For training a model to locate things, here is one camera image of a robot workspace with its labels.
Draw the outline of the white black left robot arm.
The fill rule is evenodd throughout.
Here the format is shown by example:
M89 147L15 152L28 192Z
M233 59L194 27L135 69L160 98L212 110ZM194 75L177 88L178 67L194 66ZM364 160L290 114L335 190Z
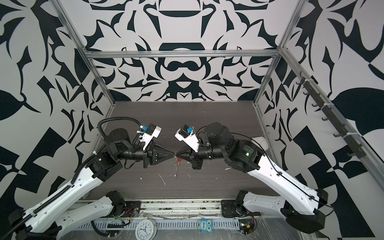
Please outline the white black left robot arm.
M25 211L10 214L11 229L1 238L8 240L15 235L17 240L58 240L98 218L123 215L126 202L118 191L108 192L75 210L69 208L122 169L123 160L143 162L147 168L173 158L173 152L155 142L162 131L160 127L152 124L139 127L133 141L125 129L115 129L106 135L99 127L104 140L101 150L93 153L76 169L72 179L47 199Z

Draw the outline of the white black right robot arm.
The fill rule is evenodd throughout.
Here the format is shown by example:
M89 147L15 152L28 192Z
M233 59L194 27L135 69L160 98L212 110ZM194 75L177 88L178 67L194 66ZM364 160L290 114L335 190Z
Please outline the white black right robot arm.
M186 147L176 156L191 163L195 170L200 170L204 161L223 159L231 169L258 179L277 193L272 197L239 191L234 205L242 215L261 213L282 217L291 227L306 234L324 229L327 216L320 208L328 205L329 194L323 189L311 189L290 176L255 140L248 137L239 140L235 135L215 122L205 127L203 141L193 127L184 126L175 137Z

